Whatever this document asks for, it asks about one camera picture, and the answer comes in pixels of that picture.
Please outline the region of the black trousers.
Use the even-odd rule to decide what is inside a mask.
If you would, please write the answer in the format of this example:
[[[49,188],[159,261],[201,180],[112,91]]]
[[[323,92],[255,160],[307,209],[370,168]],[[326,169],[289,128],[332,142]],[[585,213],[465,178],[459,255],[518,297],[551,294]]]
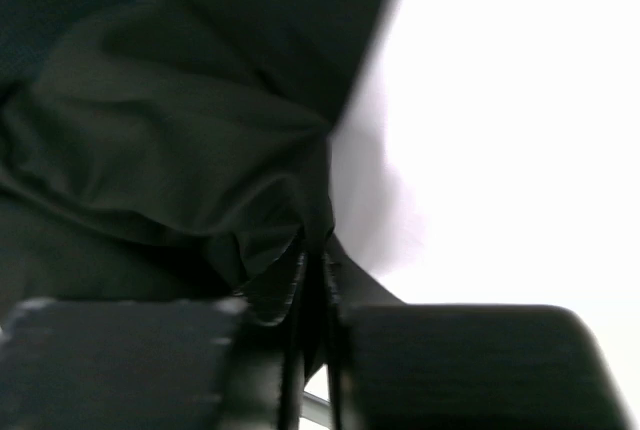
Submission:
[[[1,308],[216,298],[302,236],[385,0],[1,0]]]

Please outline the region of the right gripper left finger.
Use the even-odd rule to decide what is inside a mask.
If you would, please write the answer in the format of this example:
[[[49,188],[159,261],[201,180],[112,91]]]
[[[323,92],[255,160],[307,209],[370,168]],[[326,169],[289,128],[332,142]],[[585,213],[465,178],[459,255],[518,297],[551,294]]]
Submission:
[[[291,250],[218,300],[24,301],[1,338],[1,425],[294,429],[304,279]]]

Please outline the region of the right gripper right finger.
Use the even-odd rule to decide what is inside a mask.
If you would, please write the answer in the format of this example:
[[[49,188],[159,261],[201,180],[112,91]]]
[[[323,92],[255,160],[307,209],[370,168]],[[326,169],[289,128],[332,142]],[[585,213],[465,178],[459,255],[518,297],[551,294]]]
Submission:
[[[407,304],[327,245],[338,429],[627,429],[596,342],[552,305]]]

